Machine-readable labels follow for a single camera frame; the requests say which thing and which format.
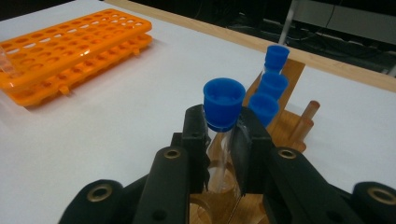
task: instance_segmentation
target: blue cap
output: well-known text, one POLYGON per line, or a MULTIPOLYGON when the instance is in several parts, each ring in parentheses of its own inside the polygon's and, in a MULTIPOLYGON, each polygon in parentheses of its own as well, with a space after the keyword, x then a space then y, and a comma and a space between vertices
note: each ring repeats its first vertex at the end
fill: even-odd
POLYGON ((204 111, 207 125, 224 133, 235 125, 245 98, 241 83, 226 77, 215 78, 204 86, 204 111))
POLYGON ((255 93, 252 95, 247 107, 254 112, 264 127, 267 127, 271 123, 279 110, 277 101, 264 93, 255 93))
POLYGON ((264 73, 257 92, 266 93, 278 100, 288 87, 288 79, 278 73, 264 73))
POLYGON ((280 72, 288 59, 290 50, 282 45, 271 45, 265 55, 265 68, 280 72))

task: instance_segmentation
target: test tube rack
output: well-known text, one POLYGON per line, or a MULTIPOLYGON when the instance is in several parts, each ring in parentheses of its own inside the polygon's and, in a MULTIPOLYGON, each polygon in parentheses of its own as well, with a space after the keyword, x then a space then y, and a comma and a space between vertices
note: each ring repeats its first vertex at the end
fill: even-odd
POLYGON ((106 9, 0 42, 0 89, 40 105, 103 73, 151 42, 151 23, 106 9))
MULTIPOLYGON (((289 80, 289 86, 278 100, 279 112, 266 128, 271 134, 272 140, 277 147, 292 147, 300 152, 306 149, 304 143, 305 137, 313 127, 312 118, 318 111, 319 103, 311 101, 306 107, 304 113, 296 115, 285 109, 286 104, 291 97, 294 87, 296 86, 301 73, 305 67, 304 63, 288 59, 282 70, 289 80)), ((243 106, 248 105, 250 96, 253 95, 259 87, 261 74, 255 79, 248 88, 243 106)), ((220 141, 216 136, 213 141, 220 141)), ((227 167, 229 173, 234 175, 233 167, 227 167)), ((262 195, 247 194, 245 197, 236 201, 234 189, 222 192, 220 194, 196 194, 191 195, 190 223, 207 224, 207 223, 251 223, 267 224, 269 220, 266 216, 262 205, 262 195)))

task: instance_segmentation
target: wooden tube holder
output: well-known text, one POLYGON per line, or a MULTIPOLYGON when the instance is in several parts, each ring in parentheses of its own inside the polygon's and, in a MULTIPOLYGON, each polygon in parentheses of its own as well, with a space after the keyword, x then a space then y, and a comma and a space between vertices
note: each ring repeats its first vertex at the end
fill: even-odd
MULTIPOLYGON (((274 117, 272 122, 268 125, 267 131, 272 136, 272 140, 277 147, 293 147, 301 152, 306 148, 304 138, 308 134, 309 129, 297 130, 293 136, 293 131, 298 128, 298 123, 311 119, 318 110, 318 102, 308 105, 304 119, 300 116, 285 110, 285 106, 291 97, 294 87, 296 86, 301 73, 305 67, 304 63, 296 62, 288 59, 282 70, 289 80, 289 86, 285 89, 284 93, 278 100, 279 112, 274 117)), ((248 106, 250 96, 253 95, 261 81, 259 75, 247 90, 243 106, 248 106)), ((262 208, 262 195, 247 194, 245 197, 238 200, 233 200, 233 192, 226 192, 224 194, 194 194, 191 195, 191 210, 190 210, 190 223, 203 224, 262 224, 269 223, 262 208)))

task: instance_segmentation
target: white table surface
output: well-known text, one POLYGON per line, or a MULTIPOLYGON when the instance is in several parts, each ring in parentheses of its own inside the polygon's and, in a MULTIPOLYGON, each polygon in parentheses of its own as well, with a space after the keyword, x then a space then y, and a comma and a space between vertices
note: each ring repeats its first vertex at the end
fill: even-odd
MULTIPOLYGON (((0 41, 109 7, 77 0, 0 21, 0 41)), ((36 109, 0 92, 0 223, 56 223, 92 181, 134 182, 181 132, 208 80, 230 77, 247 88, 262 69, 261 52, 129 13, 152 22, 153 42, 140 56, 36 109)), ((396 188, 395 96, 306 67, 287 109, 301 114, 310 100, 321 103, 304 154, 330 183, 396 188)))

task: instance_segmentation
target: orange test tube rack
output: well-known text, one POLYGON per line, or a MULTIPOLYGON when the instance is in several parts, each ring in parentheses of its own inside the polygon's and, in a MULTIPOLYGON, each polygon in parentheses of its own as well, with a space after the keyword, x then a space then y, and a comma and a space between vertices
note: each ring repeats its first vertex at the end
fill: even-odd
POLYGON ((1 42, 0 89, 17 105, 40 105, 139 54, 150 29, 149 21, 106 9, 1 42))

